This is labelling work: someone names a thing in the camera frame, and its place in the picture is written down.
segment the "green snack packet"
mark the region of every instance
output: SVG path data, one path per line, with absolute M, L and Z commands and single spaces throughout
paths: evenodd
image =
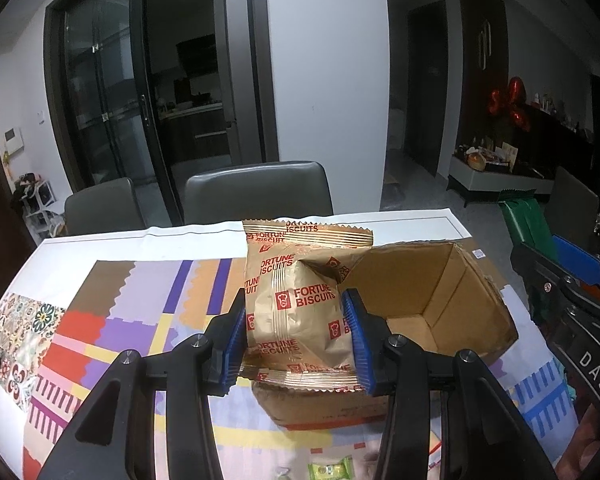
M 352 480 L 353 458 L 351 455 L 344 457 L 335 464 L 309 464 L 310 480 Z

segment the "blue plastic part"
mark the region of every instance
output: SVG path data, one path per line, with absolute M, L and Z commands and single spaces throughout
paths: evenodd
M 353 359 L 356 364 L 358 382 L 364 386 L 365 391 L 368 394 L 371 394 L 376 389 L 376 378 L 371 366 L 373 361 L 372 353 L 366 342 L 360 323 L 358 322 L 358 316 L 353 308 L 353 302 L 346 292 L 342 294 L 342 312 L 344 314 L 344 319 L 347 321 L 349 329 L 351 330 Z
M 554 245 L 558 253 L 558 263 L 572 276 L 587 285 L 600 285 L 600 262 L 595 256 L 557 235 L 554 235 Z
M 229 339 L 229 344 L 224 352 L 224 361 L 222 362 L 222 373 L 220 377 L 221 384 L 224 386 L 226 392 L 228 392 L 229 388 L 238 380 L 240 364 L 242 363 L 244 351 L 246 350 L 246 338 L 240 337 L 240 332 L 244 332 L 245 330 L 245 310 L 243 308 L 236 320 L 231 339 Z

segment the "floral pattern tile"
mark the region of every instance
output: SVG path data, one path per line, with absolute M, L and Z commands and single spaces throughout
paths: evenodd
M 38 367 L 65 310 L 17 294 L 0 302 L 0 385 L 25 413 Z

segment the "metal screw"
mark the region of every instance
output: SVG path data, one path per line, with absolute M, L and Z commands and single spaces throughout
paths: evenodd
M 135 350 L 125 350 L 122 352 L 122 364 L 128 365 L 138 358 L 139 354 Z
M 191 346 L 199 347 L 206 345 L 208 339 L 204 334 L 194 334 L 191 336 Z
M 475 353 L 473 350 L 469 350 L 468 348 L 461 350 L 459 353 L 460 358 L 465 363 L 473 363 L 478 358 L 478 354 Z
M 402 334 L 391 334 L 387 338 L 387 342 L 394 348 L 400 348 L 407 344 L 407 338 Z

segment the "refrigerator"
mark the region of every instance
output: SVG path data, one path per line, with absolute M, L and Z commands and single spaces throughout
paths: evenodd
M 216 53 L 231 161 L 262 162 L 248 0 L 214 0 Z

